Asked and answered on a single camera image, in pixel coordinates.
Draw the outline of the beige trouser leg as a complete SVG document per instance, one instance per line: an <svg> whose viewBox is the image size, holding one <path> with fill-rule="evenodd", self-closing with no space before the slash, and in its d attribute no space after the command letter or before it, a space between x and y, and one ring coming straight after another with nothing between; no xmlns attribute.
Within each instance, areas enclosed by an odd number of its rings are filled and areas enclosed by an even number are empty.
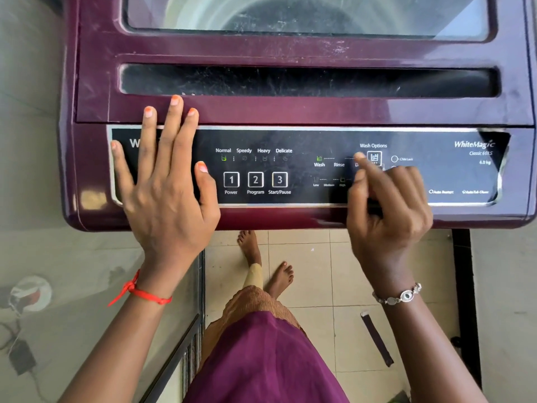
<svg viewBox="0 0 537 403"><path fill-rule="evenodd" d="M243 289L249 287L249 286L255 286L259 289L263 290L264 288L264 275L263 275L263 267L259 263L253 263L249 266Z"/></svg>

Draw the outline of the purple dress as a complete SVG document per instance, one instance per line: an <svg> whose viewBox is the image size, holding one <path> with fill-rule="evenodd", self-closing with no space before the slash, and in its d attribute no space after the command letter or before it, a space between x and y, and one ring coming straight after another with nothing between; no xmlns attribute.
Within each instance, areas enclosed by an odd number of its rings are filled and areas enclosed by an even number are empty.
<svg viewBox="0 0 537 403"><path fill-rule="evenodd" d="M267 311L222 334L183 403L349 403L305 334Z"/></svg>

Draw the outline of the person's left forearm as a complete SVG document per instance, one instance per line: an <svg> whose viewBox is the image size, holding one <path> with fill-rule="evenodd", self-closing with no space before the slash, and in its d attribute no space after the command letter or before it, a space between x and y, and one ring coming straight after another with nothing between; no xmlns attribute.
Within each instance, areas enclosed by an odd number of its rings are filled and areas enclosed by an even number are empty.
<svg viewBox="0 0 537 403"><path fill-rule="evenodd" d="M127 295L58 403L132 403L165 306L192 263L144 262L109 303Z"/></svg>

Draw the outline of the person's right foot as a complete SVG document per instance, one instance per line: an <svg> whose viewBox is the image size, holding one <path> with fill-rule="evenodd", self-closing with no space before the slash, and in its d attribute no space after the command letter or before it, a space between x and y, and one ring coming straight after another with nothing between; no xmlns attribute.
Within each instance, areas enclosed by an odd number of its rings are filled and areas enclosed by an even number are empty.
<svg viewBox="0 0 537 403"><path fill-rule="evenodd" d="M282 262L265 285L264 291L273 299L277 300L288 286L292 284L293 279L294 271L292 265Z"/></svg>

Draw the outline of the brown ribbed garment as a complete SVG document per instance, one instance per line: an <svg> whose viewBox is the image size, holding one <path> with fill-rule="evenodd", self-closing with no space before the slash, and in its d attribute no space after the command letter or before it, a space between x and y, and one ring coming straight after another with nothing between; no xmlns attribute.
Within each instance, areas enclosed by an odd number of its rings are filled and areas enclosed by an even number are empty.
<svg viewBox="0 0 537 403"><path fill-rule="evenodd" d="M263 289L250 285L239 290L225 305L222 317L212 322L205 329L201 346L200 366L204 365L217 345L218 340L230 325L238 322L246 315L257 311L270 312L275 318L287 321L306 335L297 319L287 307Z"/></svg>

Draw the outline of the black charger adapter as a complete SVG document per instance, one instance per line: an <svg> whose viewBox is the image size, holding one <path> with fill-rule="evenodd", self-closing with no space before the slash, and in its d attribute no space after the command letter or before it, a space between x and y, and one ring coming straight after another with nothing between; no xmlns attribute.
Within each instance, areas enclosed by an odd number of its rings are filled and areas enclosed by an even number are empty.
<svg viewBox="0 0 537 403"><path fill-rule="evenodd" d="M37 361L29 344L24 339L16 339L8 350L8 359L17 376L32 372Z"/></svg>

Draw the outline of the person's foot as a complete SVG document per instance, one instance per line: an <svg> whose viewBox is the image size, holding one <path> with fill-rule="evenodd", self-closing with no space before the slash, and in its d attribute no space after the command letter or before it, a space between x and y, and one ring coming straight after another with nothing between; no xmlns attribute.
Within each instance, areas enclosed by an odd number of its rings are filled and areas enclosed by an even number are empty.
<svg viewBox="0 0 537 403"><path fill-rule="evenodd" d="M282 262L265 285L264 291L273 299L277 300L288 286L292 284L293 279L294 271L292 265Z"/></svg>
<svg viewBox="0 0 537 403"><path fill-rule="evenodd" d="M262 265L262 257L254 230L241 230L237 237L237 243L249 266Z"/></svg>

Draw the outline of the maroon top-load washing machine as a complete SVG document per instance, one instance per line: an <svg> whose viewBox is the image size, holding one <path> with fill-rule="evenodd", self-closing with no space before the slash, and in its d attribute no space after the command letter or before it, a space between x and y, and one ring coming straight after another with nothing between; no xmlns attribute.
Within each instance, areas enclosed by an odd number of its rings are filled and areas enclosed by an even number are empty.
<svg viewBox="0 0 537 403"><path fill-rule="evenodd" d="M417 167L436 228L537 217L533 0L64 0L63 214L128 230L142 112L199 112L218 229L343 228L360 151Z"/></svg>

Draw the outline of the dark flat strip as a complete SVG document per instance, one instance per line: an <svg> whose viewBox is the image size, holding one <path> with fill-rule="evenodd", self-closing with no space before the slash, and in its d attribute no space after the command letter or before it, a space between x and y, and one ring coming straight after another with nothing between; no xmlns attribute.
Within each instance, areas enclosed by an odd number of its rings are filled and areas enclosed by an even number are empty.
<svg viewBox="0 0 537 403"><path fill-rule="evenodd" d="M391 367L394 364L394 360L388 351L386 344L384 343L383 339L381 338L380 333L378 332L376 326L374 325L371 316L368 311L363 311L360 313L361 319L364 322L364 325L367 328L367 331L372 338L375 346L377 347L385 365L387 367Z"/></svg>

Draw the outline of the person's left hand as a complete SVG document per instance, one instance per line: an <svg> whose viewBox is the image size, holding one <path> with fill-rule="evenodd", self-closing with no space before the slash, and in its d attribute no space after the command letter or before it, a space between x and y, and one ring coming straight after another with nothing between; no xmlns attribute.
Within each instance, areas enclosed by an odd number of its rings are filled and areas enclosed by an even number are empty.
<svg viewBox="0 0 537 403"><path fill-rule="evenodd" d="M196 163L192 163L198 117L196 109L188 111L174 141L170 164L158 164L157 112L151 106L144 109L135 182L138 196L121 197L121 201L131 230L152 265L193 262L214 232L201 215Z"/></svg>

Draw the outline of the person's right hand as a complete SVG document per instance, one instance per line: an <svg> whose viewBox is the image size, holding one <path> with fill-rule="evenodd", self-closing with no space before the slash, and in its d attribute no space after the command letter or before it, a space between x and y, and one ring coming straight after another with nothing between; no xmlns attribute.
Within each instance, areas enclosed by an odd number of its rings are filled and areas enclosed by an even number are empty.
<svg viewBox="0 0 537 403"><path fill-rule="evenodd" d="M347 230L352 251L378 298L399 297L416 282L406 256L433 223L424 182L415 167L382 171L363 153L354 160L367 174L369 221L367 233Z"/></svg>

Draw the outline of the maroon washer lid with window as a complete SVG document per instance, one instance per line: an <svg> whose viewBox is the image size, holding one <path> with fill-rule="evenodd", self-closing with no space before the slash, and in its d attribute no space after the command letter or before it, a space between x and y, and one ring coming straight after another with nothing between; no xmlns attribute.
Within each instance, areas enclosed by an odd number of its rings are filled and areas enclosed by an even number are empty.
<svg viewBox="0 0 537 403"><path fill-rule="evenodd" d="M72 121L535 125L533 0L64 0Z"/></svg>

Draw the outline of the person's right forearm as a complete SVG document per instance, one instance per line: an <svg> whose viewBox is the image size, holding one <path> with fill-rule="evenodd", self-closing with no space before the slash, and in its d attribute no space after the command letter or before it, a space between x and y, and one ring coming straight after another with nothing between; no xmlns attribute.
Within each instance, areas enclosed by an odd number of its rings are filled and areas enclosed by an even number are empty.
<svg viewBox="0 0 537 403"><path fill-rule="evenodd" d="M383 308L415 403L488 403L421 296Z"/></svg>

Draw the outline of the black washer control panel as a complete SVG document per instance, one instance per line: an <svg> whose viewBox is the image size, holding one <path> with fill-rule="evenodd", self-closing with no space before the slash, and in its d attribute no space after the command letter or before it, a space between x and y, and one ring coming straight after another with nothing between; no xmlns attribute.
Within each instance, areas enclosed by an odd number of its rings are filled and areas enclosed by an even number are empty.
<svg viewBox="0 0 537 403"><path fill-rule="evenodd" d="M199 126L223 207L344 207L359 166L416 167L432 207L484 207L502 194L511 135L499 129Z"/></svg>

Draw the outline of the person's left foot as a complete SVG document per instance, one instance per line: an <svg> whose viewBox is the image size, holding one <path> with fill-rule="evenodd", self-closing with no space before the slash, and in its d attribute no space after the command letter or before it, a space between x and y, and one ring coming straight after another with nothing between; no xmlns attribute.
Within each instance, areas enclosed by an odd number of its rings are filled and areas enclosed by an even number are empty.
<svg viewBox="0 0 537 403"><path fill-rule="evenodd" d="M249 266L262 265L262 257L254 230L241 230L237 237L237 243Z"/></svg>

